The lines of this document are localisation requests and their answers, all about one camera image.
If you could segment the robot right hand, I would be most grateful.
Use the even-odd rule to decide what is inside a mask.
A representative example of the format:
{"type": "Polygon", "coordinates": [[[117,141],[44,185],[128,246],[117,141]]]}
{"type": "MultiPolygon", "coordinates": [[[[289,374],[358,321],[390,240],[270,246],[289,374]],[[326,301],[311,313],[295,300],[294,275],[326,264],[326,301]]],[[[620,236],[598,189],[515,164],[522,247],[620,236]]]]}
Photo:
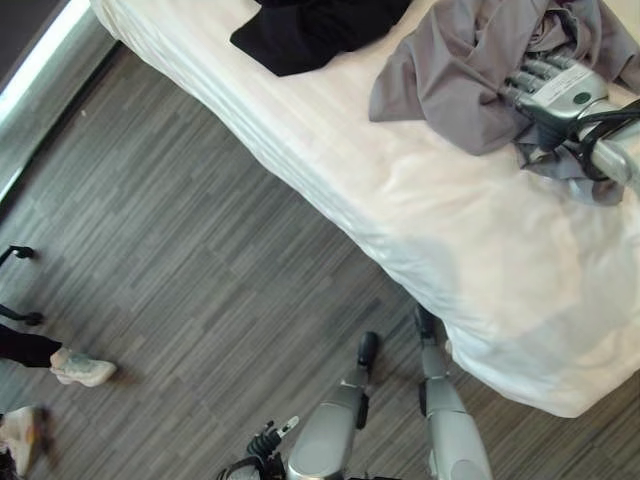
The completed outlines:
{"type": "Polygon", "coordinates": [[[591,68],[561,55],[527,57],[499,94],[529,118],[537,147],[549,152],[576,136],[578,120],[609,97],[605,80],[591,68]]]}

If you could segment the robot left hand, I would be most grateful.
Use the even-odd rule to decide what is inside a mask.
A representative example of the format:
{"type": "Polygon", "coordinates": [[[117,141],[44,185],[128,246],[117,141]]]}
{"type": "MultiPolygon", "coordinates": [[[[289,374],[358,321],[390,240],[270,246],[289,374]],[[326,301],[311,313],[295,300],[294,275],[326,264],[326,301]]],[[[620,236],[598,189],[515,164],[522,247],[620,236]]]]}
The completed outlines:
{"type": "Polygon", "coordinates": [[[291,417],[280,427],[276,427],[273,420],[267,422],[248,443],[246,456],[224,467],[216,479],[285,479],[285,467],[278,448],[283,438],[295,429],[298,423],[298,416],[291,417]]]}

